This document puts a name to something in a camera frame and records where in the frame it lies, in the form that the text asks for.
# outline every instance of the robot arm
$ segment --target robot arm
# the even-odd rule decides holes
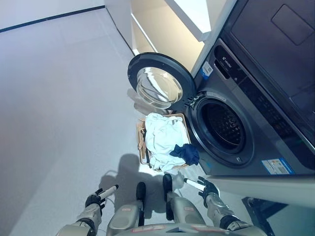
[[[234,215],[234,212],[224,204],[220,198],[219,190],[203,177],[198,177],[198,183],[189,179],[184,181],[198,188],[199,195],[204,199],[204,206],[208,209],[207,215],[215,227],[234,231],[243,236],[266,236],[260,228],[241,221]]]
[[[56,236],[96,236],[102,222],[102,209],[105,207],[102,203],[117,189],[118,185],[115,185],[91,194],[85,202],[84,211],[77,217],[78,220],[72,225],[65,225]]]

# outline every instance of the washer door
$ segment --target washer door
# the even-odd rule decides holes
[[[156,108],[184,111],[187,101],[196,95],[191,74],[160,53],[136,55],[129,63],[128,79],[137,94]]]

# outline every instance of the white cloth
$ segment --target white cloth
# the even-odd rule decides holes
[[[181,117],[168,118],[156,113],[147,115],[145,143],[152,154],[150,164],[154,170],[160,168],[168,171],[174,166],[185,164],[184,159],[169,154],[176,144],[182,147],[189,143],[182,121]]]

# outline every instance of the floor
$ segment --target floor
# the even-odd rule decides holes
[[[119,184],[103,210],[98,235],[115,209],[148,186],[146,224],[167,222],[161,178],[139,165],[127,65],[133,57],[105,9],[59,18],[0,34],[0,235],[54,236],[75,222],[86,197]],[[172,171],[174,188],[196,204],[197,190]],[[221,193],[244,221],[241,196]]]

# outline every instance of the dark blue cloth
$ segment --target dark blue cloth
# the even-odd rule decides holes
[[[194,145],[184,144],[182,147],[175,145],[173,151],[170,152],[171,156],[177,156],[186,161],[188,165],[198,165],[199,153]]]

